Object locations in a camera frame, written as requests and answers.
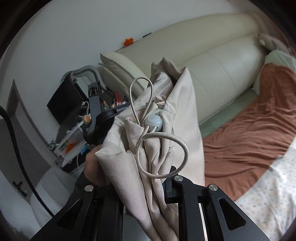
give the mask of black cable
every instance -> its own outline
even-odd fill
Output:
[[[6,110],[3,109],[2,106],[0,106],[0,116],[3,117],[3,119],[5,120],[6,122],[6,125],[7,125],[7,128],[8,128],[8,131],[9,131],[9,134],[10,134],[10,138],[11,138],[11,141],[12,141],[12,144],[13,144],[13,148],[15,150],[15,155],[17,157],[17,162],[20,166],[20,169],[22,171],[22,174],[24,175],[27,183],[29,184],[29,187],[31,188],[33,194],[35,195],[35,197],[37,198],[37,200],[41,203],[41,205],[45,208],[45,210],[49,213],[49,215],[51,217],[54,216],[54,214],[50,211],[50,209],[46,206],[46,204],[42,201],[41,197],[39,196],[39,194],[37,193],[35,187],[33,186],[26,170],[25,170],[25,167],[22,163],[22,159],[20,157],[20,151],[18,149],[18,146],[17,146],[17,139],[15,138],[15,132],[13,130],[13,126],[12,126],[12,123],[11,123],[11,120],[10,120],[10,117],[9,115],[7,114]]]

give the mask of white wall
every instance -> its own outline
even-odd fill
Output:
[[[53,166],[54,161],[56,160],[56,156],[47,148],[47,146],[38,136],[20,104],[17,105],[15,116],[36,150],[50,166]]]
[[[46,105],[65,72],[96,65],[100,52],[119,49],[125,38],[137,40],[202,15],[254,10],[248,0],[52,0],[18,33],[6,54],[0,105],[6,106],[15,79],[30,117],[49,143],[59,125]]]

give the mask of wrinkled cloth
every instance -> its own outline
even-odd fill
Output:
[[[163,120],[162,132],[174,134],[188,145],[190,158],[180,175],[204,185],[202,138],[189,70],[178,71],[173,63],[163,58],[159,64],[152,64],[151,73],[155,97],[147,115],[158,114]],[[134,101],[139,119],[149,97],[150,87]],[[96,157],[121,201],[147,236],[151,240],[177,240],[178,206],[165,203],[164,179],[147,177],[139,172],[135,161],[136,145],[143,130],[144,125],[139,126],[131,108],[127,108],[115,117]],[[163,175],[170,172],[172,165],[179,167],[183,158],[184,151],[179,145],[153,138],[144,142],[139,161],[146,171]]]
[[[285,154],[295,135],[296,73],[267,64],[258,98],[203,140],[206,185],[217,184],[236,201]]]

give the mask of white cord stopper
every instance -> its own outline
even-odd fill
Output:
[[[163,127],[163,120],[159,115],[152,114],[147,116],[145,120],[145,124],[147,126],[150,126],[149,131],[152,131],[153,127],[155,126],[157,126],[156,131],[160,131],[161,128]]]

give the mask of brown blanket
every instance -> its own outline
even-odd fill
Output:
[[[285,154],[295,134],[296,74],[267,64],[258,98],[203,140],[205,184],[215,183],[237,200]]]

